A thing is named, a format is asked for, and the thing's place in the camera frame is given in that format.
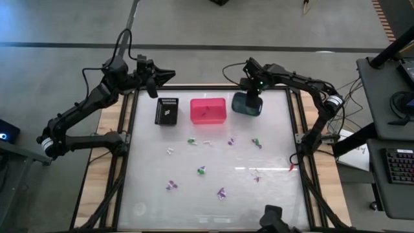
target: black desk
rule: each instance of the black desk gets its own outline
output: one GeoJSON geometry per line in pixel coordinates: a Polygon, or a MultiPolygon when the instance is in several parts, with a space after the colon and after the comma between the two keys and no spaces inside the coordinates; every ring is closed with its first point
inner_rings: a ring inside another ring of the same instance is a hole
{"type": "Polygon", "coordinates": [[[389,106],[389,99],[399,91],[414,91],[397,71],[398,61],[387,61],[381,69],[372,68],[366,59],[356,61],[358,72],[374,122],[333,146],[336,156],[343,155],[363,144],[367,139],[414,141],[414,122],[392,126],[398,120],[389,106]]]}
{"type": "Polygon", "coordinates": [[[367,140],[371,169],[378,188],[378,205],[382,205],[388,217],[393,219],[414,219],[414,185],[390,184],[384,166],[382,148],[414,149],[414,142],[391,140],[367,140]]]}
{"type": "Polygon", "coordinates": [[[5,227],[7,227],[6,222],[12,211],[12,207],[16,203],[18,191],[26,179],[32,163],[39,161],[44,165],[49,165],[52,159],[3,141],[0,141],[0,153],[2,156],[8,156],[9,158],[7,163],[8,168],[6,168],[7,176],[5,186],[0,193],[0,232],[3,232],[5,227]]]}

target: blue light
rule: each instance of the blue light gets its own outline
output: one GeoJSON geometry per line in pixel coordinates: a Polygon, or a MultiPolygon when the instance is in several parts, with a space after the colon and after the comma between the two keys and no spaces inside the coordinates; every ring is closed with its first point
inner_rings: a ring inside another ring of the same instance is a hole
{"type": "Polygon", "coordinates": [[[0,139],[6,140],[7,139],[7,134],[0,133],[0,139]]]}

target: gray floor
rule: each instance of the gray floor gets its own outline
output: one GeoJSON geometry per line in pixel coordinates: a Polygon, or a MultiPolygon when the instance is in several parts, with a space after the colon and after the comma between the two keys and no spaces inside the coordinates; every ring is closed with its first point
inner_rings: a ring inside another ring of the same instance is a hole
{"type": "MultiPolygon", "coordinates": [[[[370,0],[315,0],[306,16],[301,0],[230,0],[218,7],[207,0],[141,0],[133,23],[134,43],[171,45],[260,45],[285,47],[381,48],[386,35],[370,0]]],[[[0,42],[114,43],[125,27],[133,0],[0,0],[0,42]]],[[[374,54],[314,52],[245,52],[134,50],[175,69],[171,83],[224,82],[221,68],[250,56],[260,63],[278,63],[288,70],[332,82],[339,87],[358,77],[355,60],[374,54]]],[[[56,113],[85,95],[82,67],[99,66],[109,49],[0,48],[0,118],[22,129],[18,145],[41,152],[35,139],[56,113]]],[[[130,68],[134,63],[128,62],[130,68]]],[[[229,69],[234,79],[240,67],[229,69]]],[[[90,72],[90,86],[102,75],[90,72]]],[[[347,94],[347,88],[340,91],[347,94]]],[[[363,90],[354,98],[365,109],[351,117],[371,122],[363,90]]],[[[347,112],[357,109],[347,106],[347,112]]],[[[99,113],[71,130],[95,131],[99,113]]],[[[49,168],[35,165],[11,225],[31,232],[66,230],[82,182],[89,150],[68,153],[49,168]]],[[[353,226],[411,230],[414,221],[388,219],[372,212],[370,187],[344,184],[353,226]]]]}

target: black metal frame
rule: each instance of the black metal frame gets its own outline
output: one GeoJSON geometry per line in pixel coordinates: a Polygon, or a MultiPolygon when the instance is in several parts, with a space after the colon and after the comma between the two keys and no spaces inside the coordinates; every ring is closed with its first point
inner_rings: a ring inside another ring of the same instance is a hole
{"type": "MultiPolygon", "coordinates": [[[[270,90],[284,90],[286,92],[287,95],[287,104],[289,107],[289,115],[290,115],[290,121],[292,124],[292,133],[293,135],[296,133],[299,133],[298,131],[298,126],[297,126],[297,122],[296,122],[296,116],[295,116],[295,112],[294,112],[294,108],[293,108],[293,100],[292,100],[292,94],[295,94],[296,96],[296,100],[298,103],[298,110],[299,110],[299,115],[300,115],[300,119],[301,119],[301,124],[303,127],[303,131],[305,132],[307,130],[307,123],[306,123],[306,118],[305,118],[305,112],[303,109],[303,103],[301,100],[301,94],[300,91],[297,89],[293,89],[287,86],[275,86],[275,87],[271,87],[269,88],[270,90]]],[[[183,90],[234,90],[234,91],[238,91],[239,88],[236,86],[231,86],[231,85],[170,85],[170,86],[164,86],[161,87],[159,90],[176,90],[176,91],[183,91],[183,90]]],[[[133,126],[134,126],[134,121],[135,121],[135,113],[136,113],[136,108],[137,108],[137,103],[138,103],[138,96],[139,96],[139,91],[135,91],[134,92],[134,97],[133,97],[133,101],[132,101],[132,106],[131,106],[131,114],[129,116],[129,124],[127,127],[127,137],[131,138],[131,134],[133,131],[133,126]]],[[[117,132],[121,133],[123,130],[123,126],[124,126],[124,122],[125,122],[125,114],[126,114],[126,110],[127,110],[127,103],[129,100],[129,95],[124,97],[124,101],[122,102],[122,107],[121,107],[121,112],[120,112],[120,118],[118,121],[118,129],[117,132]]],[[[127,153],[124,155],[123,160],[122,160],[122,165],[121,165],[121,171],[126,171],[127,169],[127,163],[128,163],[128,156],[129,156],[129,143],[127,145],[127,153]]],[[[118,157],[113,156],[112,160],[111,160],[111,165],[109,168],[109,174],[108,174],[108,179],[107,179],[107,187],[105,189],[105,196],[110,192],[110,189],[113,187],[113,181],[115,179],[115,168],[117,165],[117,160],[118,157]]],[[[310,172],[312,174],[312,182],[315,184],[316,189],[320,192],[320,184],[319,184],[319,179],[318,179],[318,172],[316,171],[316,165],[315,165],[315,161],[313,157],[309,157],[309,164],[310,164],[310,172]]],[[[83,183],[82,183],[82,187],[80,190],[80,194],[78,196],[78,202],[76,203],[76,207],[75,207],[75,211],[74,211],[74,215],[72,217],[72,223],[71,223],[71,227],[70,230],[72,230],[74,228],[74,224],[75,224],[75,220],[76,220],[76,215],[78,213],[78,208],[79,208],[79,204],[80,204],[80,198],[82,196],[82,192],[83,192],[83,185],[85,182],[85,178],[87,175],[87,169],[86,168],[86,172],[83,178],[83,183]]],[[[305,165],[301,164],[299,167],[300,170],[305,169],[305,165]]],[[[309,226],[310,228],[314,228],[317,227],[315,224],[315,218],[314,218],[314,213],[313,213],[313,209],[312,209],[312,203],[311,203],[311,194],[308,190],[308,188],[306,187],[305,183],[303,182],[303,178],[301,177],[302,180],[302,187],[303,187],[303,193],[304,193],[304,198],[305,198],[305,206],[307,209],[307,215],[308,215],[308,222],[309,222],[309,226]]],[[[115,206],[114,206],[114,214],[113,214],[113,220],[112,220],[112,224],[110,227],[106,226],[107,223],[107,214],[108,214],[108,209],[105,208],[105,210],[103,211],[103,213],[101,214],[101,218],[100,218],[100,223],[99,223],[99,228],[96,229],[76,229],[76,230],[81,230],[82,232],[107,232],[108,230],[117,230],[118,227],[118,220],[119,220],[119,214],[120,214],[120,207],[121,207],[121,201],[122,201],[122,193],[124,190],[124,182],[122,181],[122,183],[119,186],[118,189],[118,193],[116,195],[116,201],[115,201],[115,206]]],[[[320,219],[321,219],[321,226],[322,227],[327,227],[327,219],[325,214],[323,213],[323,211],[321,210],[321,208],[319,208],[319,215],[320,215],[320,219]]]]}

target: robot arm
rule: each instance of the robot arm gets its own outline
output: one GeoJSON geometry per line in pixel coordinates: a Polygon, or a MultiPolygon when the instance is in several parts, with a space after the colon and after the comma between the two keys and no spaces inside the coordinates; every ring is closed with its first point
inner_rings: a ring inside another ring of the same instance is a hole
{"type": "Polygon", "coordinates": [[[272,64],[262,67],[253,58],[247,61],[243,71],[248,78],[242,78],[240,86],[242,90],[247,91],[246,105],[248,107],[257,107],[257,104],[261,103],[259,94],[267,87],[279,83],[306,91],[312,96],[319,117],[313,128],[303,136],[301,153],[310,155],[315,152],[321,144],[321,133],[326,123],[335,117],[343,106],[343,99],[334,87],[321,80],[313,80],[297,75],[295,72],[288,72],[280,65],[272,64]]]}
{"type": "Polygon", "coordinates": [[[119,94],[129,94],[146,87],[150,97],[158,97],[156,87],[163,86],[175,76],[175,71],[159,69],[152,60],[147,60],[142,55],[138,55],[136,70],[132,74],[128,74],[128,66],[120,56],[115,56],[113,61],[107,60],[103,67],[107,67],[102,69],[103,78],[91,94],[84,101],[75,103],[68,111],[49,120],[42,135],[37,138],[47,156],[56,159],[68,151],[98,147],[122,155],[126,152],[126,147],[117,132],[87,137],[70,137],[66,132],[96,110],[115,104],[119,94]]]}

